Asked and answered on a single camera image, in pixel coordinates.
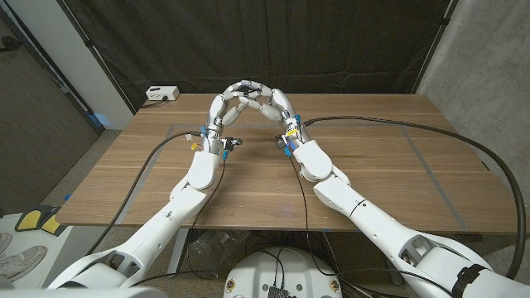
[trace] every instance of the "table top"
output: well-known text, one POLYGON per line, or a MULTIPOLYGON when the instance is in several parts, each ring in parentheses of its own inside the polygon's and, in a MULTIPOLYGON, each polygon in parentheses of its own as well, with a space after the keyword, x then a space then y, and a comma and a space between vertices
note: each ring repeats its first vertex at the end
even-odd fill
MULTIPOLYGON (((358 115, 454 132, 423 95, 287 96, 302 122, 358 115)), ((140 110, 71 195, 57 220, 68 225, 109 224, 151 150, 171 134, 199 131, 213 98, 214 94, 181 94, 175 102, 140 110)), ((197 228, 305 229, 304 202, 295 172, 283 151, 276 148, 274 136, 280 132, 276 123, 251 108, 224 129, 224 136, 240 137, 243 145, 230 153, 224 178, 197 228)), ((308 132, 350 178, 355 190, 409 228, 440 233, 516 232, 510 192, 461 141, 412 127, 353 120, 315 123, 308 132)), ((159 150, 118 224, 146 223, 168 202, 193 154, 184 137, 159 150)), ((313 183, 302 179, 302 185, 310 229, 356 229, 344 215, 318 200, 313 183)), ((183 228, 192 222, 188 220, 183 228)))

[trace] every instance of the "shoe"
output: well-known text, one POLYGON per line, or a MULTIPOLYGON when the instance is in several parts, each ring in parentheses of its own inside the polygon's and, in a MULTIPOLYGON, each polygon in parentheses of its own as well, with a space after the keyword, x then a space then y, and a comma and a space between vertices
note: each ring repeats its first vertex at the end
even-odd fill
POLYGON ((9 246, 11 239, 13 239, 13 236, 10 233, 0 233, 0 254, 9 246))
POLYGON ((34 246, 16 256, 0 260, 0 276, 5 276, 8 281, 16 281, 35 268, 46 255, 46 248, 34 246))

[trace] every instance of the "white power strip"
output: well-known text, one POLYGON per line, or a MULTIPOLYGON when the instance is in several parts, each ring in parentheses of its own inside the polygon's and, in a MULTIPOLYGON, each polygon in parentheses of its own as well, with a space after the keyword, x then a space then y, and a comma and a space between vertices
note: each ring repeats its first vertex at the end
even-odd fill
POLYGON ((167 96, 167 100, 176 100, 180 93, 176 86, 151 86, 146 91, 149 100, 163 100, 164 96, 167 96))

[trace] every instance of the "dark backdrop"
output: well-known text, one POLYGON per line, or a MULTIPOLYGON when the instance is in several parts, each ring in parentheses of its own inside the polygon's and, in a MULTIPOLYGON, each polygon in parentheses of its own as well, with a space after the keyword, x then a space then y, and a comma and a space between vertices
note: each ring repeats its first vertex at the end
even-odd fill
POLYGON ((139 108, 151 85, 410 93, 445 1, 66 0, 139 108))

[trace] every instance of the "concrete wall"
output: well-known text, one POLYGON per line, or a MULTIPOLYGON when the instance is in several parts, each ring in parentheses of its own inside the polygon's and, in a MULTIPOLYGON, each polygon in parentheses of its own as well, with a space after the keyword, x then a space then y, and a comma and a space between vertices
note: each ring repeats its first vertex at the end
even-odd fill
MULTIPOLYGON (((417 92, 460 134, 501 156, 530 203, 530 1, 460 0, 417 92)), ((480 157, 508 185, 494 162, 480 157)), ((504 274, 513 243, 513 236, 484 236, 466 244, 504 274)), ((530 284, 529 268, 527 240, 516 280, 530 284)))
POLYGON ((7 2, 105 128, 124 129, 133 114, 57 1, 7 2))

